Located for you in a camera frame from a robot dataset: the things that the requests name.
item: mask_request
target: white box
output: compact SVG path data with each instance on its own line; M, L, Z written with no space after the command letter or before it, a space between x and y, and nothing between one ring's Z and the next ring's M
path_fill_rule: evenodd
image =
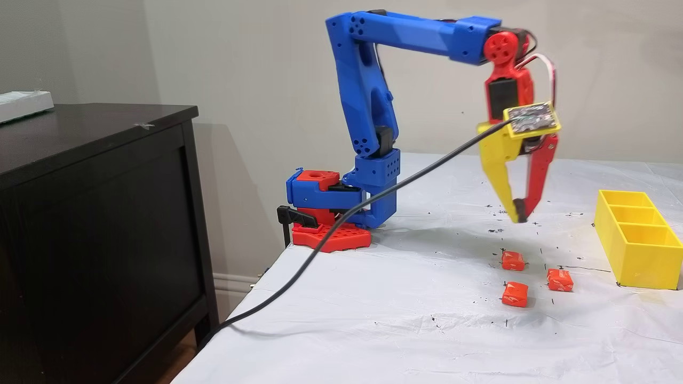
M8 92L0 94L0 124L54 106L50 92Z

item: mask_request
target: red base plate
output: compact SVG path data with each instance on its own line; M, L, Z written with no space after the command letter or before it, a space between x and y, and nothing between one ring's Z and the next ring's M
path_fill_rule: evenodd
M292 228L292 243L315 248L331 227L331 225L321 224L318 228L304 228L295 223L294 228ZM335 231L320 251L330 253L345 249L369 247L371 242L372 235L370 231L345 223Z

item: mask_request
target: orange cube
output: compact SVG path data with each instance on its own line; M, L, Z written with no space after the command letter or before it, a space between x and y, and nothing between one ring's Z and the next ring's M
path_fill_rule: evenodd
M522 258L521 253L513 251L503 251L501 261L503 262L503 269L508 269L511 271L524 270L524 259Z
M505 292L503 292L503 304L513 307L526 307L528 291L529 286L526 284L508 282L505 286Z
M560 290L569 292L574 287L572 277L569 276L569 271L564 269L548 269L548 288L551 290Z

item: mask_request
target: white tablecloth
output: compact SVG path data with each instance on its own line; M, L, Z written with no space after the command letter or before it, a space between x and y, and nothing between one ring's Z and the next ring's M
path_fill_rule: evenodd
M401 177L437 158L404 154ZM525 173L510 166L516 197ZM370 248L318 255L173 383L683 383L683 292L617 286L591 226L598 189L645 191L683 236L682 180L683 165L556 160L530 222L513 224L478 157L459 156L398 192ZM527 268L503 270L501 248ZM309 252L287 248L234 313ZM574 292L546 287L559 265ZM510 281L529 285L528 307L500 302Z

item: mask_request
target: wooden floor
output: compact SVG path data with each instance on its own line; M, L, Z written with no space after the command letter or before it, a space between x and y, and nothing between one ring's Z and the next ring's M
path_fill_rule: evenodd
M194 358L197 353L195 332L192 331L166 357L166 372L155 384L170 384L180 371Z

